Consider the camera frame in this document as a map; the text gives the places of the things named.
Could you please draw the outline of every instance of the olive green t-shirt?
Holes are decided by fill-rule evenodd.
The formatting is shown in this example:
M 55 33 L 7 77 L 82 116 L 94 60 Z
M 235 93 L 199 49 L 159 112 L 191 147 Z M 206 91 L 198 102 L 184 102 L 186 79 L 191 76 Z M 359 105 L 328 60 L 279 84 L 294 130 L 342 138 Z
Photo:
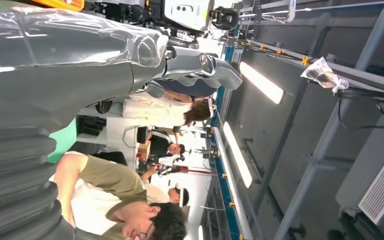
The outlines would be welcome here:
M 147 193 L 136 172 L 127 166 L 88 156 L 71 200 L 77 228 L 108 240 L 123 240 L 124 223 L 110 220 L 110 216 L 137 201 L 146 202 Z

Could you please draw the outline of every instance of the man's hand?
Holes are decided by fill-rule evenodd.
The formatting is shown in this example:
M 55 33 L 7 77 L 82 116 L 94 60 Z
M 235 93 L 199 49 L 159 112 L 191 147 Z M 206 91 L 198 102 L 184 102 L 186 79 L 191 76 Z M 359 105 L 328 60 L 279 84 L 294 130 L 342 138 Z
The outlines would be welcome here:
M 156 165 L 153 165 L 151 166 L 148 171 L 147 171 L 150 175 L 153 175 L 153 174 L 156 174 L 158 173 L 158 167 Z
M 142 175 L 141 179 L 143 181 L 149 179 L 152 175 L 158 173 L 159 164 L 152 165 L 148 168 L 148 170 Z

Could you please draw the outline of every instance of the eyeglasses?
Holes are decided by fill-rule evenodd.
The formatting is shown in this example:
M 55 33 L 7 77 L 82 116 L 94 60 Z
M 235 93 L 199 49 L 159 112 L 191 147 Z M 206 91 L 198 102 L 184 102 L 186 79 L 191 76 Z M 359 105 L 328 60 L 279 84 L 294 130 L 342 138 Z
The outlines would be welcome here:
M 148 230 L 146 232 L 139 232 L 139 235 L 135 234 L 135 231 L 131 233 L 130 238 L 135 239 L 136 236 L 139 236 L 139 240 L 148 240 L 148 233 L 150 232 L 152 226 L 154 225 L 154 222 L 151 223 Z

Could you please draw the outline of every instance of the man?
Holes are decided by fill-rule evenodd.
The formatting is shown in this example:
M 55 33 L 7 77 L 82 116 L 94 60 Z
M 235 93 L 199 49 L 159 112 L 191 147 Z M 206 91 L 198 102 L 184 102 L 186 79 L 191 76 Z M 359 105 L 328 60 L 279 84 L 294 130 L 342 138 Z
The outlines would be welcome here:
M 104 239 L 182 240 L 187 234 L 181 208 L 148 204 L 141 178 L 127 166 L 70 152 L 51 180 L 64 219 Z
M 164 157 L 167 154 L 182 155 L 185 152 L 185 146 L 183 144 L 173 143 L 165 131 L 150 131 L 145 144 L 150 144 L 150 155 L 157 155 L 159 157 Z
M 164 192 L 158 186 L 155 186 L 149 182 L 149 178 L 157 173 L 158 168 L 156 166 L 151 166 L 147 172 L 142 175 L 142 181 L 146 188 L 146 198 L 150 203 L 180 203 L 180 193 L 181 190 L 178 187 L 173 187 Z M 186 188 L 183 188 L 183 201 L 182 206 L 188 205 L 189 202 L 189 192 Z

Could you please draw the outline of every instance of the ceiling light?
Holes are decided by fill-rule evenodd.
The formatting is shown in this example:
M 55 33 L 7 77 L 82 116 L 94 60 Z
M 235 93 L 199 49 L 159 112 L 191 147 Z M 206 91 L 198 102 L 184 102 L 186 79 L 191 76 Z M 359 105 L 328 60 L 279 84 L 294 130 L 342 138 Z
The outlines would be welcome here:
M 233 135 L 232 129 L 229 126 L 228 122 L 224 123 L 223 132 L 233 153 L 234 162 L 236 163 L 237 168 L 239 169 L 239 173 L 242 176 L 243 183 L 245 184 L 246 188 L 249 188 L 251 186 L 251 183 L 253 182 L 253 177 L 251 176 L 250 169 L 248 168 L 248 165 L 245 162 L 244 156 L 242 155 L 242 152 L 239 149 L 238 143 L 236 142 L 235 136 Z
M 198 227 L 198 240 L 204 240 L 203 226 Z
M 285 91 L 283 91 L 282 88 L 278 87 L 267 77 L 254 70 L 254 68 L 250 67 L 245 62 L 240 63 L 240 72 L 275 104 L 281 103 L 285 94 Z

